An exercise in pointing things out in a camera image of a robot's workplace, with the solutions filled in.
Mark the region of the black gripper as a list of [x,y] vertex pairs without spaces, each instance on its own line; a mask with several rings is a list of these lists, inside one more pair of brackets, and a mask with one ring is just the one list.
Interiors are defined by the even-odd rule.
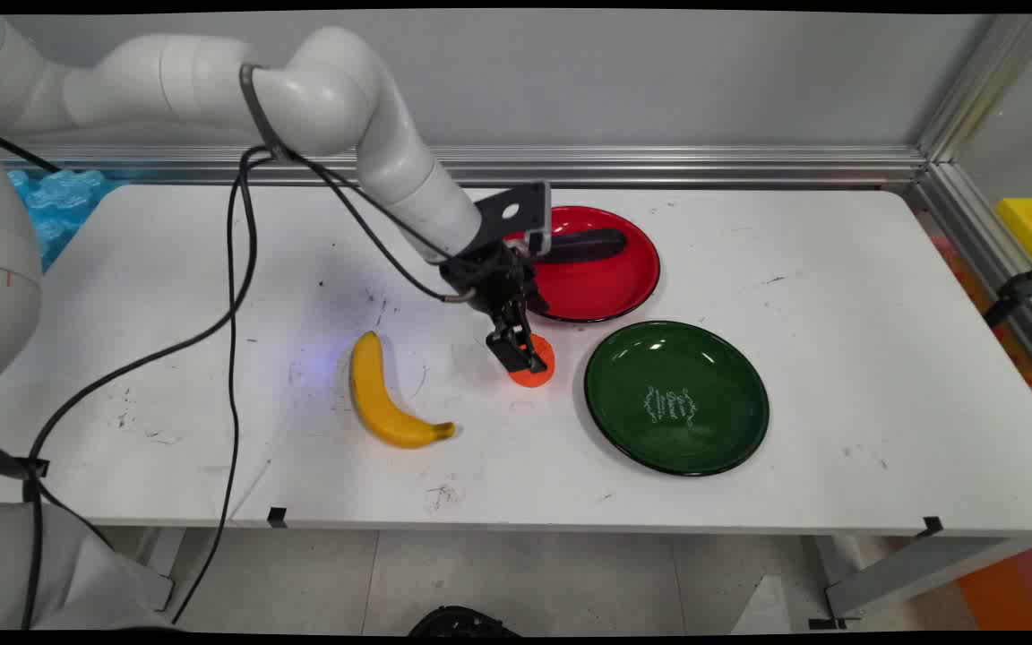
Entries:
[[499,241],[442,262],[441,277],[472,310],[493,324],[485,344],[504,370],[547,374],[545,340],[534,333],[528,311],[547,311],[533,258]]

